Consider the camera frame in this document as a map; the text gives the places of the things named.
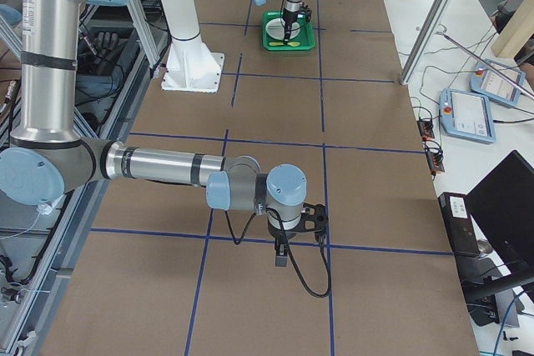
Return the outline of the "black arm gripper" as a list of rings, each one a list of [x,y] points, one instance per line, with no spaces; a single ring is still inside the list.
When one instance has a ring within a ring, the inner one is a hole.
[[[275,239],[275,266],[284,268],[288,263],[289,252],[287,246],[289,245],[289,241],[297,234],[308,233],[309,230],[302,224],[286,230],[277,228],[271,223],[268,223],[267,226],[270,235]]]

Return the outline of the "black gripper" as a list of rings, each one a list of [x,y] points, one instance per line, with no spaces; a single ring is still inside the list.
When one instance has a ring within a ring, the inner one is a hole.
[[[291,36],[291,25],[297,21],[297,12],[284,9],[282,12],[282,20],[285,24],[283,43],[288,43]]]

